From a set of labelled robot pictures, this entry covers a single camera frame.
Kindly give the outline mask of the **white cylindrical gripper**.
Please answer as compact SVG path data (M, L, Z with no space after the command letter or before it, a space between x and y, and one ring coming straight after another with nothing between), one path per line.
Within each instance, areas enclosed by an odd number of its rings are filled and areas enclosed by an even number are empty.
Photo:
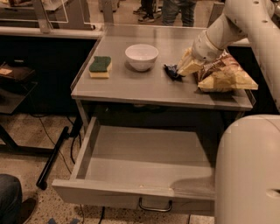
M193 58L201 61L212 62L216 60L223 51L218 49L211 43L207 36L207 32L203 31L192 44L192 49L187 48L178 63L178 74L181 76L187 76L198 72L203 63L197 63L193 61Z

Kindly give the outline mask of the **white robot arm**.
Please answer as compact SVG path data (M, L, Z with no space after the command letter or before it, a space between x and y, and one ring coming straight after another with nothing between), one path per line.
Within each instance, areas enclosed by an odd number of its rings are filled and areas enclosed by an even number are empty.
M280 30L270 0L225 0L222 14L192 44L192 57L212 61L248 39L280 107ZM280 115L249 115L224 132L215 170L215 224L280 224Z

